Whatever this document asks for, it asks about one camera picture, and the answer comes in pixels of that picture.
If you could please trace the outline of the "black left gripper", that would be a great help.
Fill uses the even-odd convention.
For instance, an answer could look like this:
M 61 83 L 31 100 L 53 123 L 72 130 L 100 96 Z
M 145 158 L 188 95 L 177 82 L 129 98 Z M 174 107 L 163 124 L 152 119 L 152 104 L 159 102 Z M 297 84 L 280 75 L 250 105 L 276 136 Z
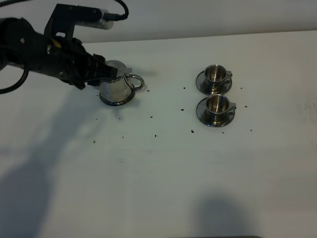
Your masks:
M 54 43 L 53 54 L 61 61 L 62 81 L 84 89 L 85 83 L 101 78 L 116 79 L 117 68 L 106 65 L 105 59 L 86 52 L 82 42 L 73 37 L 76 20 L 95 8 L 57 4 L 45 27 L 44 35 Z

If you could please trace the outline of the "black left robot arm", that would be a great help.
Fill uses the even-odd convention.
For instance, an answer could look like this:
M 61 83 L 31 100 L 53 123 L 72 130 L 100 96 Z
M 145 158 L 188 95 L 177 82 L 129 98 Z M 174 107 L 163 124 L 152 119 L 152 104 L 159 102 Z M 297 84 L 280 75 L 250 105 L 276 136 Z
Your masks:
M 24 18 L 0 20 L 0 67 L 14 66 L 23 74 L 1 94 L 19 88 L 29 72 L 54 77 L 82 90 L 100 79 L 115 79 L 118 70 L 105 58 L 86 52 L 82 42 L 73 37 L 75 25 L 95 24 L 102 20 L 98 8 L 57 4 L 43 34 L 36 32 Z

